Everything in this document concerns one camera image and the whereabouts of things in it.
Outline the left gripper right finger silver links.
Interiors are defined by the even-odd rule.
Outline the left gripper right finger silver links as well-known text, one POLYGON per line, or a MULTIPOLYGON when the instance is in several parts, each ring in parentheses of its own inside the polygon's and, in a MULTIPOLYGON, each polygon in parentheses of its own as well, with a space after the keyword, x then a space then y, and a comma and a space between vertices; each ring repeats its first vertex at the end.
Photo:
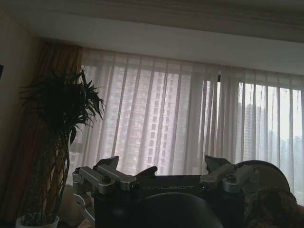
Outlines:
POLYGON ((256 193, 258 171, 249 165, 240 168, 225 158, 205 156, 208 174, 200 177, 199 186, 203 190, 216 190, 222 187, 225 192, 238 193, 241 190, 256 193))

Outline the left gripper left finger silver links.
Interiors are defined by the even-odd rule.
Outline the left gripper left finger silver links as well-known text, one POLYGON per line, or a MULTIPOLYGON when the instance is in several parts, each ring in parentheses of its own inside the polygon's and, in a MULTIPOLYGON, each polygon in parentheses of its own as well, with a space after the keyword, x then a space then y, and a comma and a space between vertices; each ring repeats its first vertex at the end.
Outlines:
POLYGON ((73 172, 74 191, 132 191, 140 187, 139 177, 155 177, 156 166, 149 167, 132 176, 118 171, 119 157, 101 159, 93 168, 76 168, 73 172))

